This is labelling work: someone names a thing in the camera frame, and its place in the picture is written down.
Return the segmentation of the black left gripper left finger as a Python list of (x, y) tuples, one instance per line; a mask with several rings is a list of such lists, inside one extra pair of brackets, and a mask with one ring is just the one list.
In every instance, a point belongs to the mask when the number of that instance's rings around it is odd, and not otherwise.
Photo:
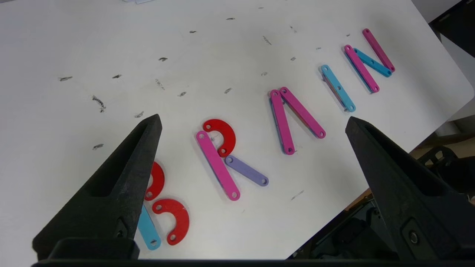
[(162, 132), (160, 116), (145, 118), (34, 237), (46, 260), (136, 260), (134, 241)]

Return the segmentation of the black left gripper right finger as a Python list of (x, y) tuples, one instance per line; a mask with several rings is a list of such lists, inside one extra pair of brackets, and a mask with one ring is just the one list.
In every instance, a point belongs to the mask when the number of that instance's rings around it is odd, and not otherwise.
[(372, 124), (345, 132), (399, 258), (473, 261), (474, 205)]

